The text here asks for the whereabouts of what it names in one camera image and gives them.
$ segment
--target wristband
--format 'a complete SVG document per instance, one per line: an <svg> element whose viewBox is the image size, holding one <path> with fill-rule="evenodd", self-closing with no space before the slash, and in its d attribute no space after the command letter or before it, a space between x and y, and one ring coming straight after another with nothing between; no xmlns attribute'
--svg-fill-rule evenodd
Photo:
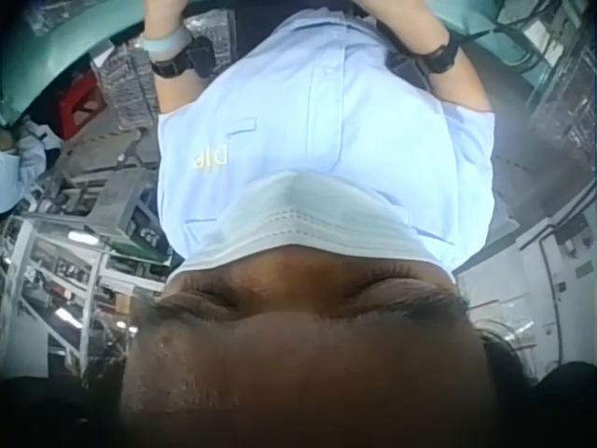
<svg viewBox="0 0 597 448"><path fill-rule="evenodd" d="M149 40L143 37L142 46L149 53L165 53L172 49L183 49L191 40L193 36L190 31L185 26L181 26L162 39Z"/></svg>

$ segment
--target green panel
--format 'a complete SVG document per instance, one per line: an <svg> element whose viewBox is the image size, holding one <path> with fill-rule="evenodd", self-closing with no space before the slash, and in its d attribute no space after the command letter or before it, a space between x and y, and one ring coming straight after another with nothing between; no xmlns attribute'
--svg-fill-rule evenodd
<svg viewBox="0 0 597 448"><path fill-rule="evenodd" d="M199 9L229 7L250 0L191 0ZM499 8L494 0L429 0L429 5L451 28L474 33L493 28ZM143 20L143 0L107 0L74 17L58 29L37 37L23 21L5 40L0 54L4 97L0 118L12 123L64 70L104 39ZM506 61L516 61L521 50L506 37L489 35L480 44ZM534 82L544 67L528 79Z"/></svg>

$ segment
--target white face mask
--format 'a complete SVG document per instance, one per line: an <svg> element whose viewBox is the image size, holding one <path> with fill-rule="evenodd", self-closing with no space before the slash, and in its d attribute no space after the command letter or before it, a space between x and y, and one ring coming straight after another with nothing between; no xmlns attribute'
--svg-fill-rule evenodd
<svg viewBox="0 0 597 448"><path fill-rule="evenodd" d="M426 261L445 269L408 220L408 212L375 191L314 172L283 172L250 185L174 274L213 269L286 245Z"/></svg>

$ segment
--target light blue shirt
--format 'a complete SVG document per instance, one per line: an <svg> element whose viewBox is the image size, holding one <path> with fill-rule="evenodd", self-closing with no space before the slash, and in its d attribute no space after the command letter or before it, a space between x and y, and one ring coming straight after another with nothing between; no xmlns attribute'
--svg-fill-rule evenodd
<svg viewBox="0 0 597 448"><path fill-rule="evenodd" d="M14 154L0 153L0 213L14 207L46 171L44 144L32 135L17 142Z"/></svg>
<svg viewBox="0 0 597 448"><path fill-rule="evenodd" d="M491 113L443 103L385 66L374 27L302 11L160 117L159 210L188 258L247 185L308 169L377 190L408 211L426 248L455 269L493 215Z"/></svg>

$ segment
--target ceiling light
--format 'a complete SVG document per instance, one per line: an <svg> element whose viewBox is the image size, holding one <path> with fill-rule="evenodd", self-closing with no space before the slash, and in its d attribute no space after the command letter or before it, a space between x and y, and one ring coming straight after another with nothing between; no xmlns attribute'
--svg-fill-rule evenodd
<svg viewBox="0 0 597 448"><path fill-rule="evenodd" d="M60 308L59 310L56 310L56 316L58 316L64 322L67 322L67 323L71 324L76 329L82 329L83 328L83 324L81 324L78 320L76 320L73 317L73 315L71 315L64 308Z"/></svg>
<svg viewBox="0 0 597 448"><path fill-rule="evenodd" d="M98 245L100 243L100 239L97 236L85 233L84 231L70 231L68 239L83 245Z"/></svg>

